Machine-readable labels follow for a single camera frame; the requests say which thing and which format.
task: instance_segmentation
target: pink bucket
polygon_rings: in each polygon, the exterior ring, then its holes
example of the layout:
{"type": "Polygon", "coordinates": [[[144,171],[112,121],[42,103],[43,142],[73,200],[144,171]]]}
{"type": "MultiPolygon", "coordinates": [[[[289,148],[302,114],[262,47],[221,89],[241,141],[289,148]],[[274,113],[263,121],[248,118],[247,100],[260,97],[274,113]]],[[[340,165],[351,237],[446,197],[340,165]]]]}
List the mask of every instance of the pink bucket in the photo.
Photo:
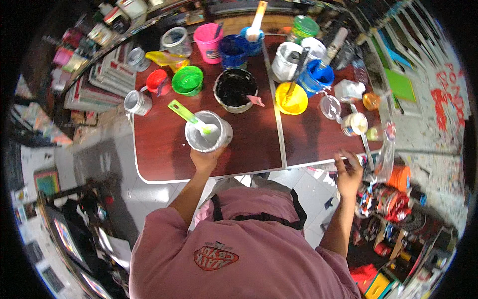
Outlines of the pink bucket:
{"type": "Polygon", "coordinates": [[[194,31],[194,41],[196,41],[199,51],[203,60],[209,64],[216,64],[221,62],[221,56],[219,55],[219,41],[222,39],[222,29],[219,32],[219,36],[214,39],[214,34],[217,30],[217,24],[209,23],[200,26],[194,31]]]}

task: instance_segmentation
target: yellow plastic bag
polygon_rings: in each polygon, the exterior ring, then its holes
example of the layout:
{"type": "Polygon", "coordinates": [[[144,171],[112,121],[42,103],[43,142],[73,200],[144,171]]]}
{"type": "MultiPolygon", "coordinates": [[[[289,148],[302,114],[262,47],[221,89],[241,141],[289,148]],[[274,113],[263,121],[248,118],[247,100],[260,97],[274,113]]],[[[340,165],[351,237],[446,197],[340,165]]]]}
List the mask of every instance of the yellow plastic bag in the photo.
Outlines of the yellow plastic bag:
{"type": "Polygon", "coordinates": [[[147,52],[145,57],[159,66],[169,66],[173,72],[177,72],[181,68],[189,65],[189,59],[165,52],[147,52]]]}

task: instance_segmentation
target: green paint container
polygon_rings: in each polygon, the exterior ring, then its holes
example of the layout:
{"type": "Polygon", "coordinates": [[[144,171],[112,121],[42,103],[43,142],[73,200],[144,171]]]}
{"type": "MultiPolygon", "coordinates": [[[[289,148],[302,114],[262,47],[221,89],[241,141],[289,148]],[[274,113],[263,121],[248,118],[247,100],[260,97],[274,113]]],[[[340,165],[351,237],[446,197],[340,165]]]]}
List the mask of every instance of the green paint container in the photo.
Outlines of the green paint container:
{"type": "Polygon", "coordinates": [[[319,25],[309,17],[298,15],[294,18],[294,25],[287,37],[288,42],[300,44],[306,37],[315,37],[319,32],[319,25]]]}
{"type": "Polygon", "coordinates": [[[173,90],[187,97],[192,97],[201,91],[203,86],[203,72],[197,66],[181,68],[171,80],[173,90]]]}

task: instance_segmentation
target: yellow paint container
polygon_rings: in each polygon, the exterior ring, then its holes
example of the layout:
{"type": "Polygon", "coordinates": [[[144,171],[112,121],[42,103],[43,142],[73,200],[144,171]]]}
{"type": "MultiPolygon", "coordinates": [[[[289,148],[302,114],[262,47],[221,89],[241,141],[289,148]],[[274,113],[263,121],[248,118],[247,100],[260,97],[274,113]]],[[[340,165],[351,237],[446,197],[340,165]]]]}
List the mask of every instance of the yellow paint container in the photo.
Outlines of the yellow paint container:
{"type": "Polygon", "coordinates": [[[299,85],[295,85],[294,91],[289,100],[286,100],[286,94],[289,90],[290,82],[281,83],[275,91],[275,102],[279,110],[284,114],[297,115],[307,109],[309,100],[305,90],[299,85]]]}

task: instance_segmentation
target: person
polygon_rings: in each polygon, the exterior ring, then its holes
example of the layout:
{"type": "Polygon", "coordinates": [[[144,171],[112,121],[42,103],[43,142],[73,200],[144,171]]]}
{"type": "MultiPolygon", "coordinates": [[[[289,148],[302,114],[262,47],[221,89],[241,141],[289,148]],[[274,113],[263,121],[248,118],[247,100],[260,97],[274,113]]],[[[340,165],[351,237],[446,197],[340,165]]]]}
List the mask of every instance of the person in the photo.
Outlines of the person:
{"type": "Polygon", "coordinates": [[[191,150],[193,178],[169,207],[146,217],[132,251],[130,297],[359,299],[346,262],[362,179],[357,157],[346,151],[334,156],[341,199],[314,250],[304,238],[296,193],[259,176],[253,177],[256,188],[219,180],[188,232],[223,151],[191,150]]]}

